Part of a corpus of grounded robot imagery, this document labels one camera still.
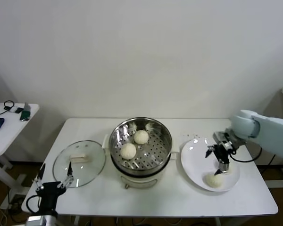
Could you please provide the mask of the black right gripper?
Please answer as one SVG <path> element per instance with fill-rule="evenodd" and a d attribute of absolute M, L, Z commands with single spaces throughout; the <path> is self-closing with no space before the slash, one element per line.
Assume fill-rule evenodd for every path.
<path fill-rule="evenodd" d="M 217 145 L 209 145 L 206 151 L 205 158 L 208 158 L 212 153 L 214 153 L 215 157 L 218 160 L 218 168 L 214 175 L 227 173 L 229 170 L 229 159 L 228 152 L 225 147 L 221 144 Z"/>

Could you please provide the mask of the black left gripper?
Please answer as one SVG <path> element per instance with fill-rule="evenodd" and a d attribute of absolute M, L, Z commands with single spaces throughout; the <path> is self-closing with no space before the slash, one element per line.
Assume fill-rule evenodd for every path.
<path fill-rule="evenodd" d="M 74 181 L 73 170 L 71 162 L 68 165 L 67 177 L 62 182 L 47 182 L 42 184 L 42 178 L 45 171 L 46 164 L 44 163 L 33 183 L 36 185 L 36 193 L 41 198 L 40 206 L 37 211 L 39 215 L 57 216 L 56 205 L 59 196 L 63 195 Z"/>

